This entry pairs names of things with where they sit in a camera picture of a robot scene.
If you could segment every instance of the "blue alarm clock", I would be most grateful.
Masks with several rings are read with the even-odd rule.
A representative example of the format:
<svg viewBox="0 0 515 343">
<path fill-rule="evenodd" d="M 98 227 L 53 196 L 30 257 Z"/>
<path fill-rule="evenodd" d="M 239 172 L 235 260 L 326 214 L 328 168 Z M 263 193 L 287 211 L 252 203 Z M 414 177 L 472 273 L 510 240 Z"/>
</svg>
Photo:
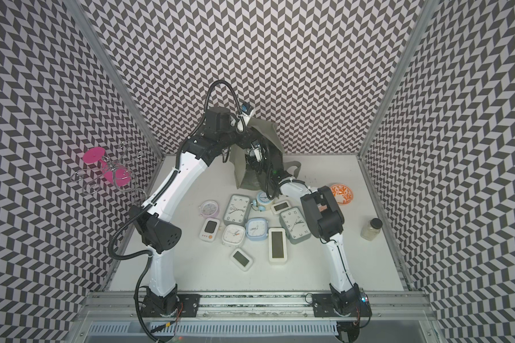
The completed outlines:
<svg viewBox="0 0 515 343">
<path fill-rule="evenodd" d="M 267 228 L 267 220 L 252 218 L 246 223 L 246 237 L 253 241 L 265 240 L 267 239 Z"/>
</svg>

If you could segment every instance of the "jar lid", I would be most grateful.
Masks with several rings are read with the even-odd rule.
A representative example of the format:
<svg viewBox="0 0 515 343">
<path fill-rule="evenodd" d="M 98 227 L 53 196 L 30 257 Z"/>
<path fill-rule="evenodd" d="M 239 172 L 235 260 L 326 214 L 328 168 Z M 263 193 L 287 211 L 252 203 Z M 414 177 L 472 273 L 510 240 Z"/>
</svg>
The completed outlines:
<svg viewBox="0 0 515 343">
<path fill-rule="evenodd" d="M 374 218 L 370 221 L 370 226 L 373 227 L 374 229 L 381 229 L 382 228 L 382 221 L 379 220 L 378 218 Z"/>
</svg>

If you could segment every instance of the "checkered wall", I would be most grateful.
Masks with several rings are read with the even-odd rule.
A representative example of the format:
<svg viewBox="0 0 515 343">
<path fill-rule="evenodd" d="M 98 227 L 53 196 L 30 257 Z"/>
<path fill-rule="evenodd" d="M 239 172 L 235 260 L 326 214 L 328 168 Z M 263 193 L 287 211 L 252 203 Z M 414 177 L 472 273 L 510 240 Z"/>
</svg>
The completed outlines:
<svg viewBox="0 0 515 343">
<path fill-rule="evenodd" d="M 290 153 L 356 153 L 423 0 L 81 0 L 165 153 L 226 79 Z M 226 89 L 213 105 L 234 104 Z"/>
<path fill-rule="evenodd" d="M 0 342 L 60 340 L 103 283 L 133 199 L 69 181 L 85 150 L 124 139 L 148 152 L 146 186 L 157 157 L 62 3 L 0 0 Z"/>
<path fill-rule="evenodd" d="M 515 0 L 441 1 L 366 155 L 451 342 L 515 342 Z"/>
</svg>

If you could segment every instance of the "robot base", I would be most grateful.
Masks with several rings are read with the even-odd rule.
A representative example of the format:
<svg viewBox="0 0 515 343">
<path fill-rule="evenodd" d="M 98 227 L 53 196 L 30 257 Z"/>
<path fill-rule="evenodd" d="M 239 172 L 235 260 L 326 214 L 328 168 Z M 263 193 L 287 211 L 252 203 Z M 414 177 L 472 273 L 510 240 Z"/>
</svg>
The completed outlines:
<svg viewBox="0 0 515 343">
<path fill-rule="evenodd" d="M 141 304 L 141 316 L 144 318 L 175 317 L 179 305 L 183 304 L 182 317 L 194 318 L 200 302 L 200 294 L 177 294 L 176 287 L 166 296 L 158 296 L 147 289 Z"/>
</svg>

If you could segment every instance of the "pink object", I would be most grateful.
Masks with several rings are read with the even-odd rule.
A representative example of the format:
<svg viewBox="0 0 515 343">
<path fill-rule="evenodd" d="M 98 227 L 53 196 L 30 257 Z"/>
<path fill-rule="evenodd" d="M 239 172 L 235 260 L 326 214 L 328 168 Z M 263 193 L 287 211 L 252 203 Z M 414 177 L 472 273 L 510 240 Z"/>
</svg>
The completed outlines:
<svg viewBox="0 0 515 343">
<path fill-rule="evenodd" d="M 93 147 L 84 153 L 82 161 L 86 164 L 96 163 L 105 155 L 105 149 L 102 147 Z"/>
<path fill-rule="evenodd" d="M 103 170 L 106 170 L 107 163 L 105 163 L 103 161 L 102 161 L 102 163 L 104 165 Z M 107 181 L 112 183 L 112 172 L 110 170 L 105 173 L 104 177 Z M 126 170 L 124 168 L 118 168 L 116 170 L 116 185 L 118 187 L 122 187 L 122 186 L 125 186 L 126 184 L 130 183 L 131 179 L 132 178 L 130 177 L 130 173 L 128 172 L 128 170 Z"/>
<path fill-rule="evenodd" d="M 102 164 L 101 170 L 104 173 L 103 176 L 107 181 L 113 183 L 112 171 L 109 170 L 105 172 L 106 170 L 108 170 L 108 168 L 107 163 L 101 159 L 103 156 L 105 156 L 105 149 L 103 149 L 102 147 L 92 147 L 84 153 L 84 155 L 82 156 L 82 161 L 84 161 L 84 163 L 86 164 L 92 164 L 100 161 Z M 118 185 L 118 187 L 127 185 L 128 183 L 130 183 L 131 179 L 132 178 L 130 177 L 130 173 L 127 169 L 122 167 L 116 169 L 116 184 Z"/>
</svg>

